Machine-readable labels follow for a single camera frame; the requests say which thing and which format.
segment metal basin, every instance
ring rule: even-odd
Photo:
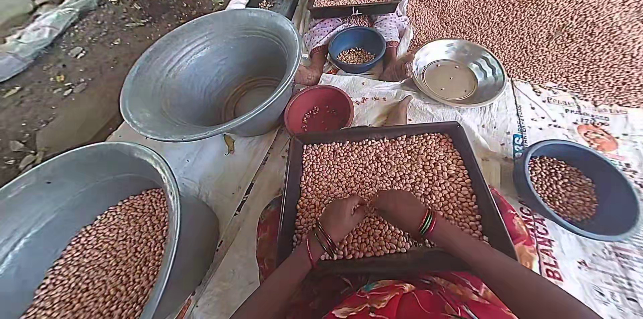
[[[301,50],[293,23],[272,11],[204,15],[136,60],[121,91],[121,113],[136,132],[166,142],[267,133],[293,93]]]
[[[141,318],[178,309],[212,264],[219,239],[203,201],[180,197],[170,167],[136,143],[107,142],[61,154],[0,188],[0,318],[18,318],[45,272],[78,231],[110,206],[162,187],[168,239]]]
[[[495,101],[507,85],[500,60],[485,47],[460,39],[426,43],[413,60],[415,85],[452,107],[481,107]]]

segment hand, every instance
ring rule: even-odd
[[[323,69],[323,67],[318,69],[312,66],[299,66],[294,74],[294,82],[303,85],[316,85],[321,79]]]
[[[364,217],[366,217],[366,201],[354,195],[329,203],[319,218],[319,223],[337,243],[343,240]]]
[[[403,190],[380,191],[373,200],[377,213],[396,228],[419,238],[426,207],[414,194]]]
[[[385,82],[400,82],[413,77],[414,58],[413,53],[404,54],[398,60],[388,64],[378,79]]]

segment bowl rim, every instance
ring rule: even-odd
[[[291,136],[294,136],[295,134],[303,133],[303,132],[295,133],[293,131],[292,127],[290,127],[290,125],[288,124],[288,114],[290,112],[290,107],[293,105],[293,102],[295,100],[297,100],[299,97],[301,97],[302,95],[304,95],[306,92],[310,92],[313,89],[332,89],[334,91],[338,91],[338,92],[342,93],[342,95],[346,98],[346,101],[349,102],[349,107],[350,107],[349,120],[346,122],[346,124],[342,128],[350,127],[350,125],[353,123],[353,118],[355,117],[355,107],[353,106],[353,100],[350,99],[350,96],[348,95],[348,93],[346,93],[341,88],[335,87],[334,85],[317,84],[317,85],[311,85],[310,87],[306,87],[306,88],[302,89],[301,91],[297,92],[293,96],[293,98],[290,98],[290,101],[288,101],[288,104],[285,106],[285,110],[284,110],[284,126],[285,126],[286,131],[288,131],[288,133]]]
[[[554,210],[549,208],[549,205],[540,197],[538,192],[535,191],[534,185],[531,183],[531,178],[529,174],[529,160],[534,157],[534,152],[537,151],[538,149],[549,146],[549,145],[566,145],[566,146],[572,146],[572,147],[577,147],[581,149],[582,151],[587,152],[588,154],[591,154],[595,156],[598,159],[603,160],[606,162],[611,168],[614,169],[616,173],[621,175],[623,177],[623,180],[627,184],[629,191],[632,193],[633,197],[635,198],[636,206],[637,206],[637,212],[636,212],[636,218],[634,225],[632,225],[628,230],[626,230],[623,233],[617,234],[617,235],[603,235],[599,233],[593,233],[589,232],[587,230],[584,230],[583,228],[580,228],[572,223],[569,223],[567,220],[565,220],[562,216],[558,215]],[[587,237],[589,239],[594,239],[594,240],[599,240],[599,241],[622,241],[624,239],[627,239],[631,235],[637,232],[640,224],[641,224],[641,215],[640,215],[640,203],[639,203],[639,197],[634,190],[632,184],[630,181],[623,175],[621,170],[619,170],[609,159],[605,158],[602,154],[599,154],[599,152],[594,151],[593,149],[581,145],[576,142],[572,141],[566,141],[566,140],[543,140],[536,142],[532,144],[531,146],[527,147],[525,151],[523,151],[522,155],[520,156],[522,159],[521,162],[521,168],[522,171],[524,172],[524,177],[526,178],[526,186],[531,191],[533,196],[538,200],[538,202],[541,204],[541,206],[547,211],[548,214],[551,216],[551,220],[558,225],[564,227],[568,231],[571,231],[577,235]]]
[[[345,62],[342,62],[342,61],[341,61],[341,60],[339,60],[339,59],[336,59],[336,58],[335,58],[335,56],[333,56],[333,54],[331,54],[331,52],[330,52],[331,47],[333,46],[333,43],[334,43],[334,41],[335,41],[335,38],[336,38],[336,37],[338,37],[339,35],[342,35],[342,34],[343,34],[343,33],[345,33],[346,31],[350,31],[350,30],[370,30],[370,31],[373,31],[375,34],[377,34],[377,36],[378,36],[378,37],[379,37],[379,39],[381,40],[381,42],[382,42],[382,46],[384,47],[384,49],[383,49],[381,52],[379,52],[379,53],[375,56],[375,58],[373,58],[373,59],[371,59],[371,60],[367,61],[366,63],[360,63],[360,64],[345,63]],[[331,58],[331,61],[332,61],[335,65],[341,64],[341,65],[344,65],[344,66],[351,67],[352,69],[361,69],[361,68],[365,68],[365,67],[366,67],[366,66],[368,66],[369,64],[373,64],[373,63],[375,63],[375,62],[378,62],[380,59],[382,59],[382,57],[383,57],[383,56],[384,56],[384,54],[386,53],[386,41],[384,40],[384,36],[382,35],[382,33],[378,32],[376,29],[373,29],[372,27],[365,27],[365,26],[351,26],[351,27],[347,27],[346,29],[344,29],[344,30],[342,30],[342,31],[338,31],[337,33],[335,33],[335,35],[331,38],[331,41],[328,43],[328,48],[329,48],[328,56]]]
[[[456,107],[456,108],[476,108],[476,107],[484,107],[485,105],[492,104],[494,101],[496,101],[496,100],[497,100],[497,99],[502,95],[502,93],[504,93],[504,91],[505,91],[505,90],[506,90],[506,88],[507,88],[507,84],[509,84],[509,77],[507,76],[507,71],[505,70],[505,66],[502,64],[502,60],[500,60],[500,59],[499,59],[499,58],[498,58],[498,57],[497,57],[497,56],[496,56],[496,55],[495,55],[491,50],[489,50],[489,49],[485,48],[484,46],[481,46],[481,45],[480,45],[480,44],[478,44],[478,43],[474,43],[474,42],[472,42],[472,41],[468,41],[468,40],[466,40],[466,39],[459,39],[459,38],[438,38],[438,39],[433,39],[432,41],[428,41],[428,42],[426,42],[426,43],[422,44],[422,46],[421,46],[420,48],[418,48],[418,49],[415,51],[415,56],[414,56],[414,58],[413,58],[413,65],[415,65],[415,60],[416,60],[416,59],[418,59],[418,54],[417,54],[417,53],[418,53],[418,52],[420,52],[420,51],[422,50],[422,48],[424,48],[424,47],[425,47],[425,46],[427,46],[428,44],[435,43],[435,42],[438,42],[438,41],[455,41],[455,42],[464,42],[464,43],[471,44],[471,45],[473,45],[473,46],[477,46],[477,47],[479,47],[479,48],[482,48],[485,52],[489,53],[489,54],[490,54],[490,55],[491,55],[491,56],[492,56],[492,57],[493,57],[493,58],[498,62],[498,65],[500,66],[500,70],[502,71],[502,77],[504,77],[504,79],[503,79],[503,83],[502,83],[502,88],[501,88],[500,90],[498,90],[498,93],[496,93],[496,95],[494,95],[493,97],[491,97],[490,99],[488,99],[488,100],[486,100],[486,101],[482,101],[482,102],[479,102],[479,103],[458,103],[458,101],[445,100],[445,99],[443,99],[443,98],[441,98],[441,97],[439,97],[439,96],[437,96],[437,95],[435,95],[435,94],[433,94],[433,93],[430,93],[430,91],[429,91],[429,92],[427,92],[427,91],[425,91],[424,89],[422,89],[421,84],[419,84],[419,77],[417,77],[417,76],[415,75],[415,71],[413,71],[413,72],[412,72],[412,73],[413,73],[413,82],[415,83],[415,85],[418,87],[418,89],[419,89],[422,93],[426,94],[426,95],[427,95],[427,96],[429,96],[431,99],[434,99],[434,100],[436,100],[436,101],[439,101],[440,103],[444,103],[444,104],[446,104],[446,105],[450,105],[450,106],[452,106],[452,107]]]

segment bangle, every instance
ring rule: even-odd
[[[429,231],[429,227],[435,222],[435,217],[433,215],[433,210],[430,208],[426,209],[426,214],[424,214],[424,220],[422,220],[422,224],[420,225],[419,231],[420,231],[420,236],[424,237],[424,234]]]
[[[322,223],[317,220],[317,223],[315,224],[319,232],[322,233],[324,238],[326,239],[326,243],[329,245],[329,247],[333,250],[333,254],[337,254],[337,251],[339,251],[339,248],[337,247],[337,244],[333,241],[333,238],[326,233],[326,230],[324,230],[324,227],[322,226]]]
[[[308,236],[306,236],[306,249],[308,250],[308,259],[310,260],[310,266],[312,266],[313,269],[316,269],[317,263],[312,259],[312,253],[310,252],[310,240]]]

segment empty metal basin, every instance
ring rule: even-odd
[[[0,318],[18,319],[46,271],[78,231],[130,195],[162,187],[168,238],[141,318],[165,318],[188,298],[212,264],[217,217],[180,197],[170,167],[136,143],[84,146],[36,166],[0,188]]]
[[[167,142],[267,133],[293,93],[301,50],[293,23],[275,12],[204,15],[136,60],[121,91],[121,113],[136,132]]]

